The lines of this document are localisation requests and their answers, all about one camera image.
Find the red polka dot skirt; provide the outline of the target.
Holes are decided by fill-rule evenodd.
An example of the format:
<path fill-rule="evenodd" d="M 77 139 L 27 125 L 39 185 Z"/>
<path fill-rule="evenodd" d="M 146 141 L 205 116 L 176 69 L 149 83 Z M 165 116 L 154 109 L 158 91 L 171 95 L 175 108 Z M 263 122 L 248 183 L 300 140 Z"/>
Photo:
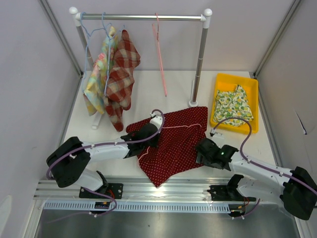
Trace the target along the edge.
<path fill-rule="evenodd" d="M 196 163 L 197 143 L 206 138 L 208 108 L 193 107 L 164 115 L 163 127 L 202 125 L 191 128 L 162 129 L 157 147 L 150 147 L 148 155 L 140 160 L 140 168 L 155 187 L 161 186 L 171 176 L 202 165 Z"/>

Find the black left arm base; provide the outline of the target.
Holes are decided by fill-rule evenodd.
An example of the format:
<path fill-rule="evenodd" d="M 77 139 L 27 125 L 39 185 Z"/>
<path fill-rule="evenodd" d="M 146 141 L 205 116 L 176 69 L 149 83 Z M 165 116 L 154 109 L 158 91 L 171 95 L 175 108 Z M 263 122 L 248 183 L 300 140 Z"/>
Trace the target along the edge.
<path fill-rule="evenodd" d="M 96 193 L 100 193 L 103 195 L 111 196 L 114 199 L 121 199 L 123 194 L 123 187 L 122 183 L 108 183 L 108 185 L 103 185 L 99 188 L 95 193 L 91 193 L 81 187 L 79 192 L 80 198 L 88 198 L 88 199 L 105 199 L 104 196 L 97 195 Z"/>

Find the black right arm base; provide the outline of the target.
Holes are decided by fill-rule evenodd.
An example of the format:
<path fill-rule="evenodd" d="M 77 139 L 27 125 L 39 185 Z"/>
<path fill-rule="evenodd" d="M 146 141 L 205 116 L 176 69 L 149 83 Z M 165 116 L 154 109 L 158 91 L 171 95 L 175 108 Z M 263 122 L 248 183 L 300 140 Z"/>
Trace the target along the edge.
<path fill-rule="evenodd" d="M 228 189 L 226 185 L 210 185 L 207 192 L 211 195 L 212 201 L 251 201 L 255 202 L 254 197 L 242 196 L 236 189 Z"/>

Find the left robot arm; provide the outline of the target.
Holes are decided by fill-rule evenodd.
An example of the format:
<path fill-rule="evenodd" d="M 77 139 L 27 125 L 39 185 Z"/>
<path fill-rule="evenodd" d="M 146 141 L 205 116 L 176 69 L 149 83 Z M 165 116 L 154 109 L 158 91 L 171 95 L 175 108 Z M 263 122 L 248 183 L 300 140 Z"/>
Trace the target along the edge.
<path fill-rule="evenodd" d="M 159 140 L 159 126 L 147 123 L 137 131 L 101 146 L 86 145 L 77 136 L 69 138 L 46 160 L 49 174 L 58 187 L 78 185 L 96 198 L 107 194 L 108 182 L 99 171 L 87 169 L 92 162 L 126 159 L 140 155 L 146 148 L 155 147 Z"/>

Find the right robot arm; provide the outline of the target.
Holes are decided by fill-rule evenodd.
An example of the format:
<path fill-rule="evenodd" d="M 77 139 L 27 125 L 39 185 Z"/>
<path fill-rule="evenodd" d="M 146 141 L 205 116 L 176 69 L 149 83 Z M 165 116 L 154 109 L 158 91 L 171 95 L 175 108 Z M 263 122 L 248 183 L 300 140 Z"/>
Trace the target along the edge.
<path fill-rule="evenodd" d="M 287 169 L 260 162 L 230 145 L 218 147 L 204 138 L 195 147 L 198 164 L 233 173 L 223 189 L 208 192 L 218 201 L 255 198 L 283 207 L 301 220 L 309 220 L 317 205 L 317 185 L 301 168 Z"/>

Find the red plaid skirt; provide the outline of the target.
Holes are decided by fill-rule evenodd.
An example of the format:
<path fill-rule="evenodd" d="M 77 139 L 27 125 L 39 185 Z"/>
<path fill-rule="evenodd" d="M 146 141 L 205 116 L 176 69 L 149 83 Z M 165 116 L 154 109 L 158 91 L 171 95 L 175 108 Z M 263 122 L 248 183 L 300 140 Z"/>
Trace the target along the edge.
<path fill-rule="evenodd" d="M 123 131 L 123 112 L 131 108 L 131 97 L 135 82 L 134 69 L 140 64 L 141 56 L 135 48 L 127 30 L 114 54 L 114 65 L 109 73 L 104 98 L 105 111 L 116 131 Z"/>

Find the pastel plaid skirt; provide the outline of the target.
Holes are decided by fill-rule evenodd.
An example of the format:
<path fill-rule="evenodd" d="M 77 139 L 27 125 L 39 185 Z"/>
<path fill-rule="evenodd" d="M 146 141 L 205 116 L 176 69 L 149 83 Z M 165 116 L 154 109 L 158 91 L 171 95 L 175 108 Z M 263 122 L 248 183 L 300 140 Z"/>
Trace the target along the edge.
<path fill-rule="evenodd" d="M 86 86 L 83 88 L 83 98 L 88 111 L 88 115 L 92 116 L 95 113 L 104 114 L 104 89 L 106 77 L 106 56 L 102 53 L 98 55 L 94 62 L 93 70 L 87 80 Z"/>

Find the lemon print cloth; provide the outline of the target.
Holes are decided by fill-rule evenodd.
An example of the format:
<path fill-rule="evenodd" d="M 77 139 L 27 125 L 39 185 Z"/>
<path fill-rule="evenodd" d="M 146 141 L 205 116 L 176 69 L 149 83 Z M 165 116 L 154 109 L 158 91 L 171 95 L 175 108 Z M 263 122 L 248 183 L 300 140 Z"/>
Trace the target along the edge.
<path fill-rule="evenodd" d="M 246 121 L 254 119 L 247 94 L 241 85 L 236 85 L 233 91 L 217 91 L 214 103 L 213 122 L 226 118 L 243 118 Z"/>

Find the yellow plastic tray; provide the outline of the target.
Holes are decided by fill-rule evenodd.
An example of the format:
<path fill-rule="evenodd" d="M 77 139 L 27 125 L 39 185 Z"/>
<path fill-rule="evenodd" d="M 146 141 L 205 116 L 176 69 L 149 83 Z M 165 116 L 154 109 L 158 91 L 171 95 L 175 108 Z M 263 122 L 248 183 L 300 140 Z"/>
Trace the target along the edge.
<path fill-rule="evenodd" d="M 251 107 L 254 119 L 249 121 L 252 127 L 252 133 L 257 133 L 259 131 L 259 87 L 258 81 L 255 79 L 245 78 L 241 76 L 234 76 L 224 73 L 219 73 L 216 77 L 214 95 L 212 100 L 212 110 L 211 110 L 211 126 L 217 125 L 217 122 L 212 121 L 212 116 L 214 113 L 214 103 L 217 91 L 233 91 L 236 85 L 241 85 L 247 94 L 249 105 Z"/>

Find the white clothes rack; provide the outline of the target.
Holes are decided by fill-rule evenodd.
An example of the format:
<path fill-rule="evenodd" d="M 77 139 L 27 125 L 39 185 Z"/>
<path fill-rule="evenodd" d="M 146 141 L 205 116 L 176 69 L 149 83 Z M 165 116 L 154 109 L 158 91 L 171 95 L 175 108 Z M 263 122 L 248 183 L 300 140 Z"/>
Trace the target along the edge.
<path fill-rule="evenodd" d="M 76 29 L 78 31 L 78 35 L 82 42 L 82 45 L 86 43 L 84 40 L 84 31 L 81 27 L 80 20 L 80 13 L 76 7 L 70 7 L 69 13 L 72 15 L 74 20 Z M 83 20 L 101 20 L 102 14 L 92 14 L 86 13 L 83 16 Z M 199 21 L 202 23 L 202 35 L 200 41 L 200 48 L 199 48 L 199 55 L 198 55 L 198 62 L 196 68 L 195 79 L 192 82 L 192 89 L 191 89 L 191 99 L 188 103 L 189 107 L 197 107 L 197 94 L 198 88 L 200 83 L 202 65 L 203 65 L 203 58 L 206 46 L 206 40 L 208 35 L 208 29 L 211 22 L 212 10 L 210 8 L 206 8 L 204 12 L 200 16 L 191 16 L 191 15 L 158 15 L 159 21 Z M 104 20 L 156 20 L 155 15 L 124 15 L 124 14 L 106 14 Z"/>

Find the aluminium front rail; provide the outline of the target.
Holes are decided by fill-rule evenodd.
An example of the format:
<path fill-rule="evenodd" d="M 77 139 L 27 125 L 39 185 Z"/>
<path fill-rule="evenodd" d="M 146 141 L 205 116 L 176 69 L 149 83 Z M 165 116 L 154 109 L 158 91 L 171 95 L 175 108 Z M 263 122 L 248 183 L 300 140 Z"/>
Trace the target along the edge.
<path fill-rule="evenodd" d="M 110 183 L 123 184 L 120 201 L 200 203 L 211 200 L 210 185 L 226 185 L 229 178 L 183 179 L 171 178 L 156 188 L 148 178 L 108 177 Z M 79 200 L 80 187 L 59 188 L 54 180 L 40 180 L 33 199 Z"/>

